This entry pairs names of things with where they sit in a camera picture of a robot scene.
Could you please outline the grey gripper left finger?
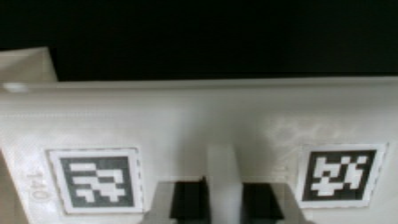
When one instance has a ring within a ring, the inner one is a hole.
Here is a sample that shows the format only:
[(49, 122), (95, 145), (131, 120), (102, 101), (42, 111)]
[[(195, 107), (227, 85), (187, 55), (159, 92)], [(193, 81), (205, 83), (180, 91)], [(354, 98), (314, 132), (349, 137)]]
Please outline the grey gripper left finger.
[(159, 183), (152, 209), (141, 224), (211, 224), (207, 178)]

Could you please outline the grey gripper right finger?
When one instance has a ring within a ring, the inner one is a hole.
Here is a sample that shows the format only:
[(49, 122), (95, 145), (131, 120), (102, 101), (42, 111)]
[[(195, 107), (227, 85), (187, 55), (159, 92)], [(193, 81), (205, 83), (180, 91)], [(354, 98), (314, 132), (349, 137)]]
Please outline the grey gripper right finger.
[(241, 224), (310, 224), (287, 183), (246, 183)]

